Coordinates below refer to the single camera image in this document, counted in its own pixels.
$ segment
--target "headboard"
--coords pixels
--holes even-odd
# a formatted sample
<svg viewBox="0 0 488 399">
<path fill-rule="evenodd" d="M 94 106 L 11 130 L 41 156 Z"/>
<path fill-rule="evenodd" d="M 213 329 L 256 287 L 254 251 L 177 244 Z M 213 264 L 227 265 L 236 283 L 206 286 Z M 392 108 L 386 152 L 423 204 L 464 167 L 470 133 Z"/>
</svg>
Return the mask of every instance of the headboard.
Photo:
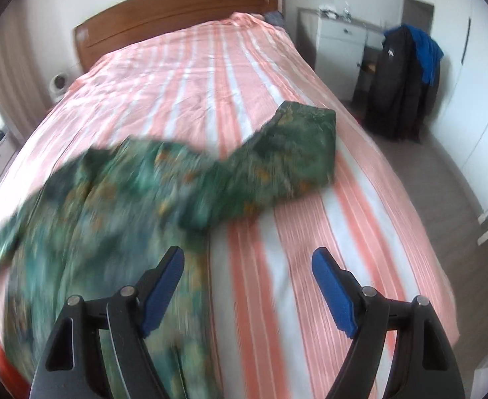
<svg viewBox="0 0 488 399">
<path fill-rule="evenodd" d="M 233 12 L 284 12 L 283 0 L 126 0 L 74 29 L 81 67 L 87 72 L 102 56 L 127 45 Z"/>
</svg>

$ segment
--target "wooden floor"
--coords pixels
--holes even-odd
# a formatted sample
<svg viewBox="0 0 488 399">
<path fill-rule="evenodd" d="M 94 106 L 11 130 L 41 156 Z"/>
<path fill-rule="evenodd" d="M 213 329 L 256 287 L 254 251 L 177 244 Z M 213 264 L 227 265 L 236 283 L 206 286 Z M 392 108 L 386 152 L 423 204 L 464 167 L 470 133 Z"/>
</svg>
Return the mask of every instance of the wooden floor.
<svg viewBox="0 0 488 399">
<path fill-rule="evenodd" d="M 427 139 L 422 144 L 374 137 L 403 182 L 451 282 L 460 339 L 454 350 L 469 397 L 473 372 L 488 352 L 488 241 L 475 211 L 445 160 Z"/>
</svg>

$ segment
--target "black coat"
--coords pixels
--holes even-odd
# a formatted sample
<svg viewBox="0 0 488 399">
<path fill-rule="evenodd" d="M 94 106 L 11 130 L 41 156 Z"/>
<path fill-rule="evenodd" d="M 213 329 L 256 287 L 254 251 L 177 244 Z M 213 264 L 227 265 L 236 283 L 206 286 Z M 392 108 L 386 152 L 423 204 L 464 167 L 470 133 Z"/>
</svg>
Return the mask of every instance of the black coat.
<svg viewBox="0 0 488 399">
<path fill-rule="evenodd" d="M 419 140 L 423 119 L 436 100 L 440 66 L 433 85 L 422 82 L 410 30 L 403 26 L 386 37 L 377 60 L 363 125 L 390 139 Z"/>
</svg>

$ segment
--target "metal screw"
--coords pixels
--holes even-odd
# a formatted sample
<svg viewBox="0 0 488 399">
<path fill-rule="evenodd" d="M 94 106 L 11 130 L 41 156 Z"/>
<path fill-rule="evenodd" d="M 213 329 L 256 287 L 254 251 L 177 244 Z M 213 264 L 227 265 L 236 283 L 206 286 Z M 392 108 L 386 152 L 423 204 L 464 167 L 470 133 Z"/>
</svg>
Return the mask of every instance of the metal screw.
<svg viewBox="0 0 488 399">
<path fill-rule="evenodd" d="M 129 297 L 130 295 L 133 295 L 135 293 L 135 288 L 132 287 L 131 285 L 127 285 L 125 287 L 122 287 L 120 289 L 120 295 L 122 297 Z"/>
<path fill-rule="evenodd" d="M 428 298 L 424 295 L 418 295 L 418 297 L 416 297 L 416 300 L 421 306 L 427 306 L 429 304 Z"/>
<path fill-rule="evenodd" d="M 69 306 L 75 306 L 77 305 L 78 303 L 80 302 L 80 296 L 79 295 L 71 295 L 68 299 L 67 299 L 67 304 Z"/>
<path fill-rule="evenodd" d="M 366 297 L 375 297 L 377 295 L 377 290 L 374 287 L 362 287 L 362 294 Z"/>
</svg>

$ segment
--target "pink bedsheet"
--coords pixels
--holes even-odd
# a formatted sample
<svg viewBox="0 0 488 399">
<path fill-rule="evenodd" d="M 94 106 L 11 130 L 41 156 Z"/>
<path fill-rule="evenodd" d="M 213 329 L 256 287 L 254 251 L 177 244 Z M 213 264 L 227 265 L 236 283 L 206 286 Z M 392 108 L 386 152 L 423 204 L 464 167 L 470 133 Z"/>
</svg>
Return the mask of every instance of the pink bedsheet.
<svg viewBox="0 0 488 399">
<path fill-rule="evenodd" d="M 213 343 L 228 399 L 322 399 L 350 340 L 336 330 L 310 270 L 326 246 L 362 285 L 423 294 L 451 342 L 450 285 L 401 182 L 287 34 L 251 15 L 165 34 L 108 54 L 80 77 L 26 143 L 0 186 L 0 223 L 54 169 L 129 135 L 187 142 L 227 157 L 283 100 L 336 110 L 334 184 L 210 238 Z M 0 284 L 0 338 L 3 315 Z M 373 394 L 381 397 L 394 336 Z"/>
</svg>

